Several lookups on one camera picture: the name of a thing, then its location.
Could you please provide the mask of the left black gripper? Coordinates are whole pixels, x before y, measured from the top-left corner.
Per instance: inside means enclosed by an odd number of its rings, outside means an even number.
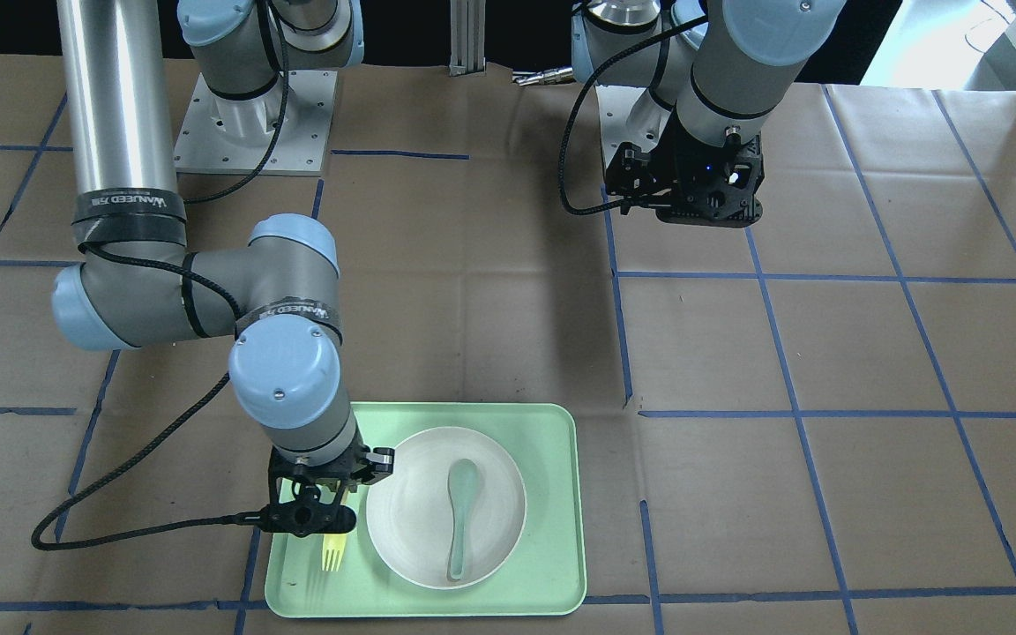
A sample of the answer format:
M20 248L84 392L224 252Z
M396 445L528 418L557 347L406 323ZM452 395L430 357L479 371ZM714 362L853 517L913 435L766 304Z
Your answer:
M741 145L711 147L688 133L665 132L652 150L622 142L605 169L606 192L624 197L621 213L641 206L664 223L707 228L761 220L763 178L759 134Z

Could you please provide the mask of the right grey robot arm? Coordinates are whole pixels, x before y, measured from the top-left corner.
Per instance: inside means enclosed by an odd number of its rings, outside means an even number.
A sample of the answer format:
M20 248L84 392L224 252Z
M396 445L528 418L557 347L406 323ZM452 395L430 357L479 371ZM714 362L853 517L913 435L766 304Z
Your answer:
M153 1L61 1L78 194L71 227L84 254L60 271L59 330L83 350L230 336L239 405L272 443L270 502L168 529L243 524L297 537L346 534L344 494L394 470L392 449L362 441L344 385L334 238L306 214L274 214L237 250L187 248Z

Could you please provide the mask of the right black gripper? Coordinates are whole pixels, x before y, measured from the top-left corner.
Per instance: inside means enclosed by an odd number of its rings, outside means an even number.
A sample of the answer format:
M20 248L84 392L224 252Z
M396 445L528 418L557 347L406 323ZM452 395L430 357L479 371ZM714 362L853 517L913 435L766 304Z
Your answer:
M325 465L308 466L303 459L287 459L271 450L267 481L270 503L257 513L257 527L295 537L312 534L350 534L356 514L341 502L359 485L370 486L394 473L391 447L350 445Z

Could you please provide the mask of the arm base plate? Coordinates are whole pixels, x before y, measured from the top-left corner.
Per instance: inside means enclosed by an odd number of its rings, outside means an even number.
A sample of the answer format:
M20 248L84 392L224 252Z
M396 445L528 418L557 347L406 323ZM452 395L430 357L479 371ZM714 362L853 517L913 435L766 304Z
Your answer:
M657 101L648 88L597 86L601 132L601 167L608 167L622 142L632 142L644 152L660 144L675 100Z
M321 176L336 101L339 73L295 70L289 76L283 130L265 163L268 176ZM272 140L282 90L248 101L214 96L198 78L174 147L178 173L246 176Z

